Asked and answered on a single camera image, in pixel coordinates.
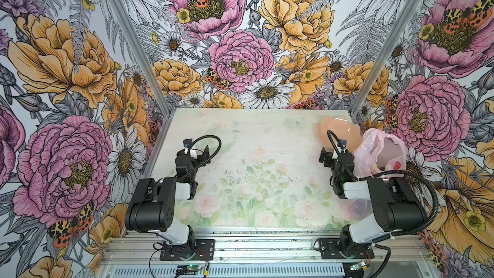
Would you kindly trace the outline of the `pink faceted plastic bowl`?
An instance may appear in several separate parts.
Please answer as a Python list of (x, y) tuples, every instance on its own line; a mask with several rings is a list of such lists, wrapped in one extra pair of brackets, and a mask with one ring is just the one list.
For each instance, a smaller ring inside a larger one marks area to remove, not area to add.
[(333, 152), (333, 146), (327, 136), (328, 130), (334, 132), (339, 139), (345, 140), (347, 142), (347, 149), (351, 153), (354, 153), (364, 139), (359, 125), (351, 123), (342, 117), (325, 117), (319, 124), (316, 125), (316, 133), (325, 149), (329, 152)]

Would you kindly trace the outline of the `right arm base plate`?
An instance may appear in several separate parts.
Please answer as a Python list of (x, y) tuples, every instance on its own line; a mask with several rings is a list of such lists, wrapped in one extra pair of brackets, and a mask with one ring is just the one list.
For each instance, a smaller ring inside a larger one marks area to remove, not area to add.
[(374, 252), (370, 245), (342, 243), (337, 238), (320, 238), (314, 245), (320, 252), (322, 259), (374, 259)]

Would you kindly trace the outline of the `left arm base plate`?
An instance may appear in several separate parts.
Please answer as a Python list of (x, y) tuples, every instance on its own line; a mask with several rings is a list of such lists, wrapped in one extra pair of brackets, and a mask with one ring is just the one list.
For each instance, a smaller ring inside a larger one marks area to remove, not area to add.
[(197, 239), (194, 244), (166, 246), (161, 250), (160, 261), (212, 261), (215, 246), (214, 239)]

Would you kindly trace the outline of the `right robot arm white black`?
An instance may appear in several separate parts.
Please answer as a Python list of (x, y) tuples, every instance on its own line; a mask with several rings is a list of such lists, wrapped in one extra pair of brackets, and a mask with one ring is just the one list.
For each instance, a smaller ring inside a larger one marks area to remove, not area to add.
[(330, 168), (334, 195), (357, 205), (366, 205), (364, 219), (342, 228), (338, 239), (320, 239), (323, 258), (374, 257), (371, 246), (401, 233), (417, 233), (430, 221), (411, 186), (397, 172), (354, 178), (354, 156), (348, 150), (332, 153), (324, 148), (319, 162)]

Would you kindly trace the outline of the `pink plastic bag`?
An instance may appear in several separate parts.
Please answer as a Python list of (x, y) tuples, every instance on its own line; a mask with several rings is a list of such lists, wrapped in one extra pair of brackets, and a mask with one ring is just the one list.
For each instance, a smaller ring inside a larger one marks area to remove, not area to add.
[(407, 165), (407, 148), (404, 141), (374, 128), (364, 133), (363, 142), (353, 156), (353, 174), (359, 179), (374, 176), (382, 171), (405, 170)]

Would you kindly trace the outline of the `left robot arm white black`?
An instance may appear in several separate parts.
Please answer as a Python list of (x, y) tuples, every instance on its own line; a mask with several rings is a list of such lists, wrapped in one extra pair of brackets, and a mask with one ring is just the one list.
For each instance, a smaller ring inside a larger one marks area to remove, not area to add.
[(197, 149), (194, 140), (185, 139), (174, 163), (175, 176), (138, 181), (124, 223), (127, 230), (160, 238), (166, 260), (188, 260), (201, 257), (200, 248), (193, 228), (175, 216), (175, 205), (195, 198), (199, 190), (198, 169), (210, 163), (209, 147)]

